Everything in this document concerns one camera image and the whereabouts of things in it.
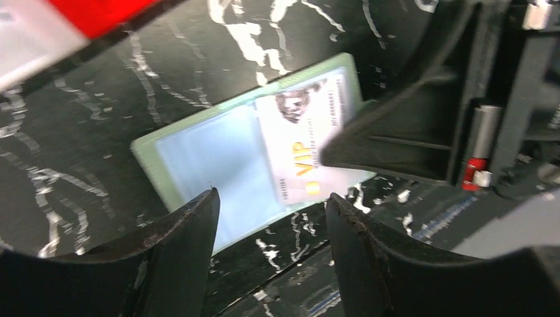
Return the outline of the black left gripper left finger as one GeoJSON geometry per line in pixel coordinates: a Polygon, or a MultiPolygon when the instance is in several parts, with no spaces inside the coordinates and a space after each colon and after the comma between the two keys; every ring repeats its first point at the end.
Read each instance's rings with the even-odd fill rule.
{"type": "Polygon", "coordinates": [[[83,255],[1,249],[2,316],[199,316],[219,220],[216,189],[83,255]]]}

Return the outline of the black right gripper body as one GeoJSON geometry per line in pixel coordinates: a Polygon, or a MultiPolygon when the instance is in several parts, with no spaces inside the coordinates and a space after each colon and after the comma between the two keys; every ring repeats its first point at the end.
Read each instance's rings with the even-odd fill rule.
{"type": "Polygon", "coordinates": [[[513,201],[559,189],[559,2],[497,1],[459,174],[513,201]]]}

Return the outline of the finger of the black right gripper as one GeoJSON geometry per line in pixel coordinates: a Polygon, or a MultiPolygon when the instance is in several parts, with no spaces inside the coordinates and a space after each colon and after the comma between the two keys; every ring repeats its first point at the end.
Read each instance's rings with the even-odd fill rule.
{"type": "Polygon", "coordinates": [[[322,163],[453,186],[509,6],[441,1],[395,85],[322,149],[322,163]]]}

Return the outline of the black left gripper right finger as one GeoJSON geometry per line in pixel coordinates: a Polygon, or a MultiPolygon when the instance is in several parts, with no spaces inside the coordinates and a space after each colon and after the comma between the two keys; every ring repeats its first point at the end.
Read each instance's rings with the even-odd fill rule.
{"type": "Polygon", "coordinates": [[[338,194],[326,223],[346,316],[559,315],[556,246],[464,256],[402,234],[338,194]]]}

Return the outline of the grey VIP card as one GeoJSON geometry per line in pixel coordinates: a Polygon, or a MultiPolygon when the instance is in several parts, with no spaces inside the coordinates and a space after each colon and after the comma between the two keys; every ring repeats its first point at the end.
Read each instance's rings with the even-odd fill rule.
{"type": "Polygon", "coordinates": [[[371,177],[371,172],[323,165],[322,149],[354,114],[355,99],[339,68],[255,101],[279,198],[285,205],[318,201],[371,177]]]}

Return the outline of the grey-green card holder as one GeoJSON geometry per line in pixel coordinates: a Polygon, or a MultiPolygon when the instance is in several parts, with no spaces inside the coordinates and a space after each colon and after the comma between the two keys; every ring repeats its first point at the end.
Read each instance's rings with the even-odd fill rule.
{"type": "Polygon", "coordinates": [[[354,58],[337,54],[136,139],[131,149],[161,200],[175,211],[216,188],[221,210],[214,252],[318,201],[285,205],[275,186],[256,114],[256,99],[342,68],[355,112],[363,99],[354,58]]]}

